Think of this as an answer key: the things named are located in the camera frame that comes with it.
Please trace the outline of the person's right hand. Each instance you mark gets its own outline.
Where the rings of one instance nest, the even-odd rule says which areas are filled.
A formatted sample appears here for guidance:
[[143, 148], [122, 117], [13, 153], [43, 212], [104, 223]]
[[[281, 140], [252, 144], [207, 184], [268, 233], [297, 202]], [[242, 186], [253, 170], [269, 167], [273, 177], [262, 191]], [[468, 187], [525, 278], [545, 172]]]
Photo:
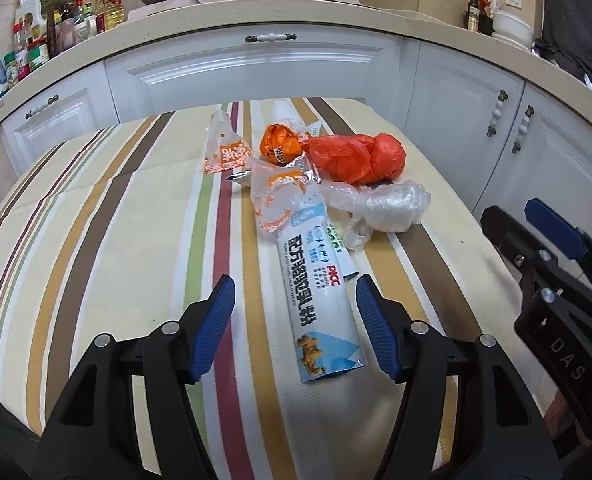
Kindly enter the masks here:
[[574, 435], [573, 441], [577, 441], [577, 445], [588, 448], [591, 444], [591, 441], [584, 435], [576, 416], [570, 410], [560, 390], [555, 393], [554, 400], [546, 409], [543, 415], [543, 421], [552, 439], [557, 438], [569, 430], [569, 428], [572, 428]]

